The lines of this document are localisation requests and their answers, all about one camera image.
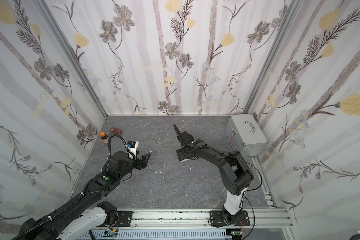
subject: gray marble surface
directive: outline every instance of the gray marble surface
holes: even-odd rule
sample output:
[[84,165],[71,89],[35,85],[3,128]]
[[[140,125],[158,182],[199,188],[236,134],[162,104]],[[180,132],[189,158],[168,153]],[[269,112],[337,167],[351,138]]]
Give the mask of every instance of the gray marble surface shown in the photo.
[[[117,208],[220,208],[226,190],[218,168],[204,159],[179,162],[176,150],[180,143],[173,123],[180,132],[187,131],[210,146],[224,151],[232,147],[225,133],[227,116],[114,116],[108,117],[101,131],[110,135],[111,127],[123,129],[125,141],[139,141],[140,154],[151,152],[148,166],[133,170],[133,176],[123,181],[105,199]],[[112,138],[112,154],[124,151],[120,139]],[[92,149],[75,187],[81,192],[87,180],[99,173],[108,156],[107,145],[99,137]],[[259,185],[256,171],[250,189]],[[267,207],[261,188],[245,193],[253,207]]]

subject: gray flower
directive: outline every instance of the gray flower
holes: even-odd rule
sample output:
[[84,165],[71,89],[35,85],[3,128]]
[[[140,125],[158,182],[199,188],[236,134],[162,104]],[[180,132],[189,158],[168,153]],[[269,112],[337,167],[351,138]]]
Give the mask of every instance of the gray flower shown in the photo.
[[121,6],[115,4],[115,7],[113,9],[119,17],[114,17],[113,21],[115,22],[116,26],[123,25],[124,29],[126,31],[130,31],[129,26],[134,26],[134,21],[130,20],[130,17],[132,16],[131,10],[129,10],[126,6]]
[[297,79],[296,73],[300,70],[300,66],[301,65],[298,64],[297,61],[292,62],[291,65],[289,66],[289,69],[285,71],[285,73],[287,74],[285,76],[285,80],[294,82]]
[[96,128],[92,126],[91,123],[88,123],[88,126],[86,128],[86,133],[88,137],[93,137],[96,133]]
[[68,70],[63,70],[62,69],[62,65],[60,64],[56,64],[53,69],[55,70],[55,74],[57,77],[61,77],[61,80],[64,82],[65,81],[65,77],[69,78],[69,73]]
[[34,63],[35,70],[40,73],[40,78],[44,79],[47,78],[49,81],[51,79],[51,75],[53,73],[51,66],[45,66],[44,60],[39,58],[39,61],[35,61]]
[[269,23],[263,23],[263,21],[261,21],[257,27],[254,28],[254,30],[256,31],[255,33],[248,34],[247,36],[248,43],[252,43],[254,40],[256,40],[258,43],[261,42],[263,35],[267,35],[269,33]]
[[168,109],[168,103],[166,101],[158,102],[158,108],[160,111],[163,111],[164,109]]
[[188,68],[192,68],[193,63],[189,61],[191,59],[192,58],[189,56],[189,53],[182,54],[179,59],[179,61],[183,63],[181,67],[184,68],[185,66],[188,66]]
[[76,135],[77,139],[80,141],[80,145],[83,145],[85,142],[85,138],[87,137],[87,135],[84,133],[84,130],[80,130],[77,135]]
[[296,95],[300,94],[300,89],[301,85],[299,85],[297,82],[294,82],[289,86],[289,93],[286,95],[286,97],[291,98],[291,100],[289,101],[290,104],[298,102]]
[[104,32],[100,33],[99,36],[102,38],[103,42],[107,43],[109,39],[116,42],[115,34],[117,33],[117,29],[115,28],[115,25],[113,25],[113,22],[101,20],[101,29]]
[[169,59],[173,59],[174,57],[179,57],[180,56],[180,51],[177,51],[177,43],[167,43],[167,45],[165,46],[165,49],[167,50],[165,52],[165,55],[168,56],[169,55]]
[[284,18],[284,15],[285,15],[285,12],[287,11],[287,6],[284,6],[280,11],[279,11],[279,18],[274,18],[272,20],[272,23],[271,23],[271,27],[273,28],[276,28],[278,26],[280,26],[281,22],[283,21],[283,18]]
[[180,106],[174,106],[174,105],[172,105],[170,108],[169,108],[169,110],[168,110],[168,112],[170,112],[171,113],[171,115],[176,115],[176,114],[179,114],[180,113]]

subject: white robotic arm segment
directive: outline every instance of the white robotic arm segment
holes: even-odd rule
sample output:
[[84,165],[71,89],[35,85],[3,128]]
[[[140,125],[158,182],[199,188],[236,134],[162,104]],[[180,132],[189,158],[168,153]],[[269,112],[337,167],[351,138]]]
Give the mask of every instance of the white robotic arm segment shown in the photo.
[[247,190],[246,187],[241,191],[239,196],[233,195],[227,191],[227,198],[225,200],[224,208],[229,212],[231,215],[237,214],[241,210],[241,202],[243,201],[242,194]]
[[73,220],[58,238],[61,238],[61,240],[75,240],[83,233],[103,224],[106,218],[105,210],[101,207],[95,207],[89,213]]

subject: metal mounting plate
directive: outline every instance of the metal mounting plate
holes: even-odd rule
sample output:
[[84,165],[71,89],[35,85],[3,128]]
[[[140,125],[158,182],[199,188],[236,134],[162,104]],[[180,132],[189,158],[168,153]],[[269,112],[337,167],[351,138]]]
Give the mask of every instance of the metal mounting plate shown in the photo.
[[119,214],[120,220],[117,223],[118,227],[129,227],[132,220],[132,211],[117,211]]
[[[212,227],[223,227],[226,226],[223,218],[223,211],[210,211],[210,224]],[[247,211],[241,211],[239,219],[243,222],[244,226],[250,226],[250,220],[248,217]],[[240,222],[236,223],[234,226],[241,226]]]

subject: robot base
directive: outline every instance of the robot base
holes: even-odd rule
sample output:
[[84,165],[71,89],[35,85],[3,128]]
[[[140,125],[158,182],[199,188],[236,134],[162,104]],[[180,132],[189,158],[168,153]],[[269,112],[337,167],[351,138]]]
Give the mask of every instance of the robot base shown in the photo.
[[[227,226],[223,218],[223,211],[210,211],[209,216],[210,216],[210,224],[212,227]],[[242,221],[243,225],[246,227],[251,225],[247,211],[242,210],[240,212],[240,215],[238,216],[238,219],[240,219],[240,221]],[[237,221],[237,223],[235,223],[233,226],[241,226],[240,221]]]

